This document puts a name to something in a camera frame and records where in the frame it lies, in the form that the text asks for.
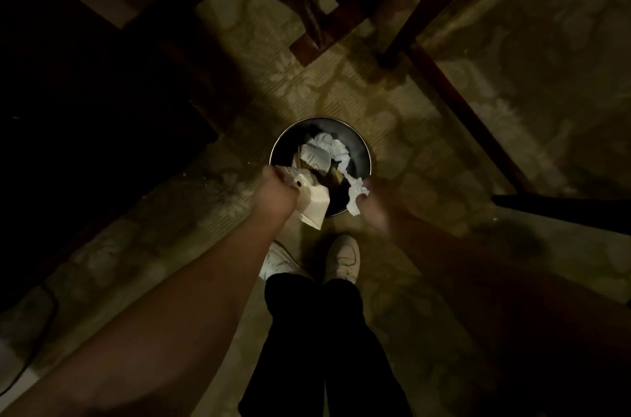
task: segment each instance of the person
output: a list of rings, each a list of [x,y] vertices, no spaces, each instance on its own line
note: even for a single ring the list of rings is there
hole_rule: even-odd
[[[628,415],[631,312],[523,269],[415,217],[371,178],[362,216],[400,246],[510,385],[547,415]],[[319,286],[272,244],[297,191],[266,166],[248,218],[117,316],[6,416],[188,415],[217,372],[259,273],[272,326],[239,405],[250,415],[410,415],[364,322],[357,243],[341,237]]]

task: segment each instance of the hand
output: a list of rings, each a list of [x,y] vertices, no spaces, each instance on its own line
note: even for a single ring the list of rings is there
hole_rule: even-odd
[[[413,218],[401,192],[387,180],[368,178],[364,182],[368,196],[360,194],[356,203],[363,218],[376,230],[390,234],[399,220]]]
[[[263,166],[263,181],[254,197],[252,213],[282,226],[296,209],[298,190],[283,182],[275,166]]]

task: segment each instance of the person's left arm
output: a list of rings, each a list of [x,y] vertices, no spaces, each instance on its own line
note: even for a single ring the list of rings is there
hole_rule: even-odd
[[[189,415],[223,361],[297,198],[266,166],[238,228],[131,305],[4,415]]]

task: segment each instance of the person's left hand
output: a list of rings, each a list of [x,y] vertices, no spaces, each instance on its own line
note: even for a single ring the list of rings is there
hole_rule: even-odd
[[[254,197],[253,213],[264,219],[284,224],[296,209],[298,190],[283,182],[281,172],[275,166],[263,167],[263,182]]]

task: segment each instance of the forearm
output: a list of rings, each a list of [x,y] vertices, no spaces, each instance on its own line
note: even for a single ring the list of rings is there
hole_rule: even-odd
[[[622,398],[630,383],[623,369],[631,368],[631,313],[624,306],[409,215],[390,235],[489,360],[548,410]]]
[[[115,318],[8,414],[28,413],[28,403],[58,414],[138,402],[169,414],[190,413],[223,360],[283,223],[250,215]]]

